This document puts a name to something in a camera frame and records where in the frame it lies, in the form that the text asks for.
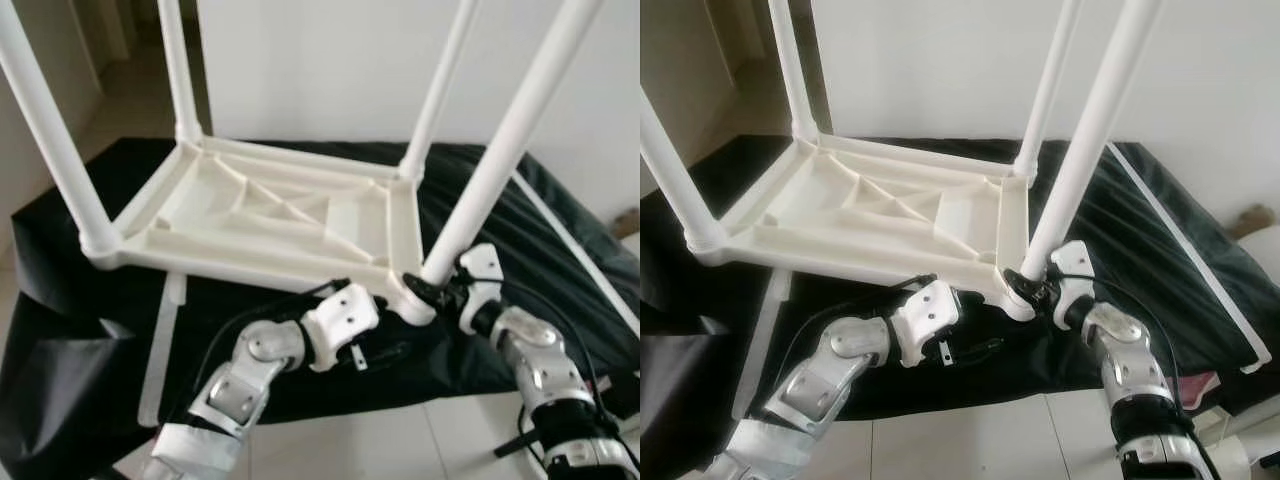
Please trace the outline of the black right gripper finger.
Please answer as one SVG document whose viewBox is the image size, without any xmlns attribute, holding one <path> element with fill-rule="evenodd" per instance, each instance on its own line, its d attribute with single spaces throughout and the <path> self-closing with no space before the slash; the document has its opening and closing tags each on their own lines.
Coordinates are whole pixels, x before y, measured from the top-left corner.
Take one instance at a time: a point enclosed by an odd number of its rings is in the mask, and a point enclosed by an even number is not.
<svg viewBox="0 0 1280 480">
<path fill-rule="evenodd" d="M 1002 282 L 1009 296 L 1019 300 L 1039 300 L 1042 297 L 1042 282 L 1021 275 L 1018 270 L 1005 268 Z"/>
<path fill-rule="evenodd" d="M 438 285 L 431 285 L 421 276 L 403 274 L 402 283 L 419 301 L 430 307 L 442 307 L 447 301 L 447 291 Z"/>
</svg>

